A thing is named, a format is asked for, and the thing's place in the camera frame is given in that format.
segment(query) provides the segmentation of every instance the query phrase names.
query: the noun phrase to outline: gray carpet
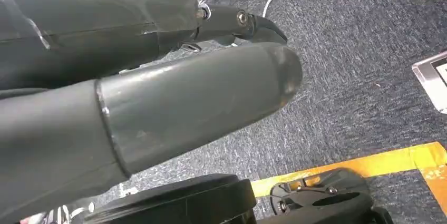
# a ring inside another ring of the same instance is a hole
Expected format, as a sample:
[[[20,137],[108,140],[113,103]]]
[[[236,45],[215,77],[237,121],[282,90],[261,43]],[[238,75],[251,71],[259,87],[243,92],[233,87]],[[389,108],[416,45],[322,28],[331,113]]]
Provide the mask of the gray carpet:
[[[211,0],[261,14],[267,0]],[[123,188],[149,189],[209,173],[252,180],[439,141],[447,116],[411,65],[447,47],[447,0],[274,0],[268,16],[302,58],[304,83],[280,112],[148,169]],[[206,50],[214,49],[211,45]],[[166,60],[188,54],[174,53]],[[368,179],[395,223],[447,223],[417,171]],[[119,197],[115,187],[99,197]],[[272,214],[259,199],[258,218]]]

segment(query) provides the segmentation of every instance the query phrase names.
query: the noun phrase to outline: black plastic part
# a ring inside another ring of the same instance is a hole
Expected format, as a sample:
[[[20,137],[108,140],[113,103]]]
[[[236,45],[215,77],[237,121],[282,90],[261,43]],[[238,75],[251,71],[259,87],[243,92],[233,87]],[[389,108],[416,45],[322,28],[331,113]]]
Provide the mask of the black plastic part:
[[[197,10],[197,0],[0,0],[0,90],[53,89],[157,60],[195,37]]]
[[[306,206],[283,215],[259,220],[258,224],[369,224],[373,201],[368,194],[351,192],[331,196],[334,201]]]
[[[290,48],[258,43],[102,79],[113,145],[136,173],[282,108],[302,68]]]
[[[234,39],[228,35],[232,35],[254,43],[287,43],[286,35],[272,21],[264,17],[230,6],[209,5],[209,10],[210,18],[199,27],[196,42],[216,40],[222,45],[229,45]],[[239,21],[239,14],[244,14],[246,19],[244,23]]]
[[[126,180],[95,82],[0,102],[0,223],[13,223]]]
[[[282,215],[295,209],[338,200],[346,193],[354,192],[369,193],[365,180],[349,169],[338,168],[277,184],[270,192],[270,204],[275,214]]]
[[[48,89],[43,88],[26,88],[26,89],[12,89],[12,90],[0,90],[0,100],[14,98],[16,96],[25,96],[31,95],[43,91],[47,91]]]
[[[393,224],[393,219],[391,218],[390,213],[381,207],[373,207],[371,209],[373,219],[376,224]]]
[[[248,179],[213,174],[112,201],[87,216],[84,224],[251,224],[256,223],[255,205]]]

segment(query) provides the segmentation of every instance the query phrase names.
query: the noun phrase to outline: black cylinder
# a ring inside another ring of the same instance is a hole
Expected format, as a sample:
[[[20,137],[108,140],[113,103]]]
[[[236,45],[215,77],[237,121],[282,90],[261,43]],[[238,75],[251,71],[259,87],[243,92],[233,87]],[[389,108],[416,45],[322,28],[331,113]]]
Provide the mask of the black cylinder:
[[[259,43],[102,79],[99,96],[124,166],[136,173],[270,115],[301,80],[290,48]]]

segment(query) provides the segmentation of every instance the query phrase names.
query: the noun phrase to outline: yellow tape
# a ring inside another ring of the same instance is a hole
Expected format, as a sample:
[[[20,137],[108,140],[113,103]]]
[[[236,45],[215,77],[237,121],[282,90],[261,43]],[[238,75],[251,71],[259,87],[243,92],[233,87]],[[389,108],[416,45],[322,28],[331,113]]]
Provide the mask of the yellow tape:
[[[425,182],[438,201],[444,214],[447,215],[447,167],[445,164],[434,168],[420,170]]]
[[[370,155],[368,157],[357,158],[349,161],[333,163],[317,168],[298,171],[282,176],[276,176],[266,179],[253,181],[251,186],[256,197],[267,196],[270,194],[270,189],[277,183],[288,182],[299,178],[315,175],[324,171],[333,170],[336,168],[350,168],[361,176],[374,177],[389,173],[396,173],[407,170],[428,170],[436,168],[447,163],[447,152],[438,142],[432,142],[423,145],[417,145],[405,149],[398,149],[389,152]],[[447,187],[446,180],[439,182]],[[446,194],[438,195],[438,197],[446,199]]]

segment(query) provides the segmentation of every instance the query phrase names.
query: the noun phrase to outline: screw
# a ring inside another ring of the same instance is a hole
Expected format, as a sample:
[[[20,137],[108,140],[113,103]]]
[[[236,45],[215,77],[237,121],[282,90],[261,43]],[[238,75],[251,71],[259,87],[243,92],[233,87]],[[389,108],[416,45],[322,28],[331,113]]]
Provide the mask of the screw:
[[[202,20],[205,20],[206,18],[208,18],[208,13],[204,8],[200,8],[197,11],[197,18],[200,18]]]
[[[248,22],[248,16],[247,16],[247,13],[245,13],[244,11],[239,11],[239,12],[237,13],[237,19],[238,19],[238,22],[239,22],[239,24],[240,24],[241,26],[245,26],[245,25],[247,25],[247,22]]]
[[[278,204],[278,209],[281,212],[286,212],[287,206],[286,206],[286,204],[283,201],[280,201],[279,204]]]
[[[329,187],[327,188],[327,190],[329,191],[330,194],[336,194],[338,192],[338,190],[335,189],[334,187]]]

